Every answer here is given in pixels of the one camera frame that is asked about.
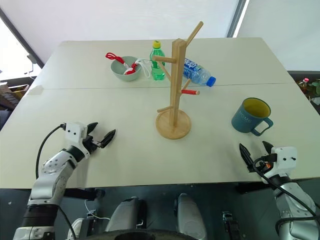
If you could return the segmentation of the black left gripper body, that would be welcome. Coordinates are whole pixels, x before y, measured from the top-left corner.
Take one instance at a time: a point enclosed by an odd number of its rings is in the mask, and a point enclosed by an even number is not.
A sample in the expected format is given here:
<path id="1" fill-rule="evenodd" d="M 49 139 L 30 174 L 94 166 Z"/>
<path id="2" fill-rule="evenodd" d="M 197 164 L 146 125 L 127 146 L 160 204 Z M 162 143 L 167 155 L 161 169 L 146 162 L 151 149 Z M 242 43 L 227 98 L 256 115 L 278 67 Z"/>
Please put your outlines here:
<path id="1" fill-rule="evenodd" d="M 87 135 L 86 138 L 82 140 L 82 144 L 90 154 L 92 154 L 97 148 L 102 147 L 101 143 L 94 140 L 91 135 Z"/>

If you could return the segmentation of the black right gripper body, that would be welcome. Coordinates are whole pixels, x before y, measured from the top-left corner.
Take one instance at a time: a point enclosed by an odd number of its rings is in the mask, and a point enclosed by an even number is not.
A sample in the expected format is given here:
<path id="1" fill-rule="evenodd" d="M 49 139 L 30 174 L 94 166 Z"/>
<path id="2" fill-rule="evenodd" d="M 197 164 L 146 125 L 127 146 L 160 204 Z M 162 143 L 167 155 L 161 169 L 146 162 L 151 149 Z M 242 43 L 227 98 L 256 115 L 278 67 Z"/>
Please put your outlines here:
<path id="1" fill-rule="evenodd" d="M 256 159 L 253 162 L 253 170 L 259 175 L 265 175 L 271 170 L 271 162 L 262 159 Z"/>

